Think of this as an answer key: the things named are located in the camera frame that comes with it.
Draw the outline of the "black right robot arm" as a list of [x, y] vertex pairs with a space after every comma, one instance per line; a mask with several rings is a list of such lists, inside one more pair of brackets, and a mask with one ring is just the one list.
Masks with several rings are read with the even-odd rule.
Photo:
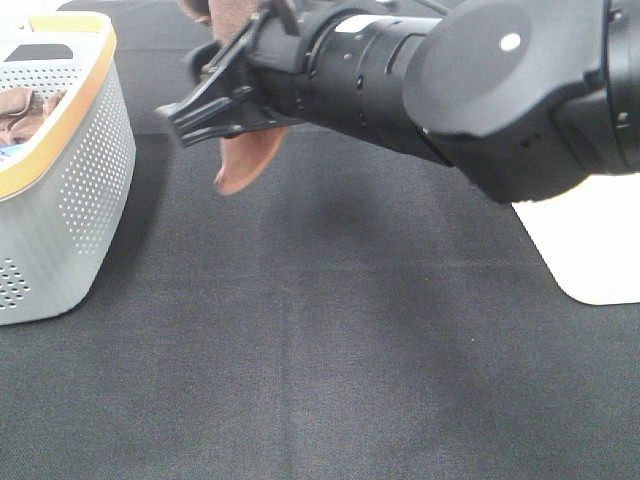
[[639, 169], [635, 1], [267, 1], [189, 58], [174, 139], [309, 122], [459, 169], [499, 203]]

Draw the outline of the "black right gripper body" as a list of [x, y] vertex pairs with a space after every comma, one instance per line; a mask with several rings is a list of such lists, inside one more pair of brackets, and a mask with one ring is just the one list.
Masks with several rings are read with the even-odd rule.
[[194, 89], [156, 109], [173, 140], [188, 147], [305, 122], [286, 97], [294, 88], [277, 89], [303, 69], [311, 7], [310, 1], [263, 1], [227, 44], [190, 52]]

